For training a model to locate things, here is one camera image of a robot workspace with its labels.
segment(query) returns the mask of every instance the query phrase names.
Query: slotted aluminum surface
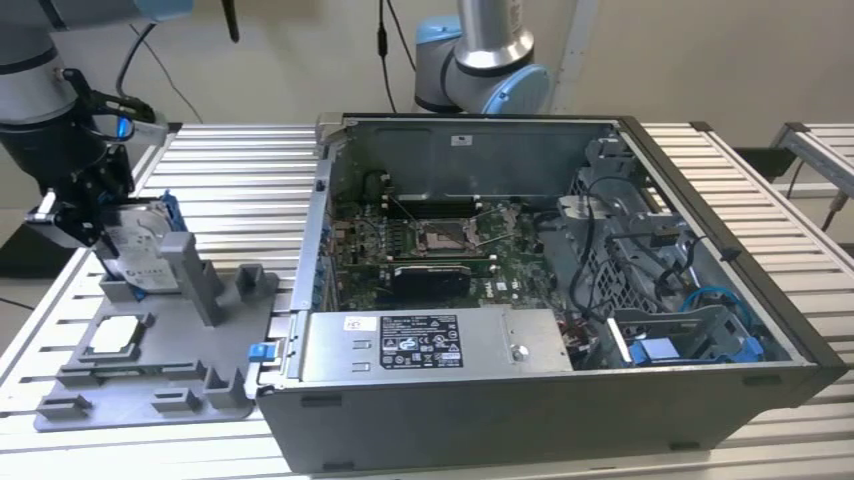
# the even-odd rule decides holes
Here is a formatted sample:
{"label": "slotted aluminum surface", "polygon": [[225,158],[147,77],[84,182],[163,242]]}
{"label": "slotted aluminum surface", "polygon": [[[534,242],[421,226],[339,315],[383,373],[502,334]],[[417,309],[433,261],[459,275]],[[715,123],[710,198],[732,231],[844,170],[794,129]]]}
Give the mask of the slotted aluminum surface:
{"label": "slotted aluminum surface", "polygon": [[[854,364],[854,272],[847,257],[716,135],[687,124],[644,126],[816,330]],[[260,261],[280,275],[279,313],[288,303],[313,162],[309,126],[185,126],[165,152],[149,154],[136,169],[143,195],[169,188],[181,200],[199,250],[220,269]],[[33,408],[97,309],[99,272],[95,259],[77,252],[0,359],[0,474],[116,477],[127,475],[132,465],[132,473],[147,478],[287,476],[257,411],[232,423],[35,432]],[[276,316],[271,337],[285,329],[287,318]],[[759,415],[711,452],[371,478],[699,476],[852,478],[854,373],[803,407]]]}

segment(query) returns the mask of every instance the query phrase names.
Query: blue tab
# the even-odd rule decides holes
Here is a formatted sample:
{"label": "blue tab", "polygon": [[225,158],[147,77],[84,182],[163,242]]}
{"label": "blue tab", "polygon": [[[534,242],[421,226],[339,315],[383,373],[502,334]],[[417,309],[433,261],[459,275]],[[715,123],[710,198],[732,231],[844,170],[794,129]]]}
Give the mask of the blue tab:
{"label": "blue tab", "polygon": [[272,362],[276,359],[276,346],[268,343],[253,343],[249,346],[249,362]]}

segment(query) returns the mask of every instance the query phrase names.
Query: warning label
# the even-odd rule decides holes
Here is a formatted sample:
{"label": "warning label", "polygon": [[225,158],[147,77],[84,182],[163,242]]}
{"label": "warning label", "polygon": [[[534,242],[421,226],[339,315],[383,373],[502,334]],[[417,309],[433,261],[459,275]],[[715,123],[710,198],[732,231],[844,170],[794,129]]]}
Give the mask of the warning label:
{"label": "warning label", "polygon": [[380,365],[399,368],[463,366],[456,315],[380,317]]}

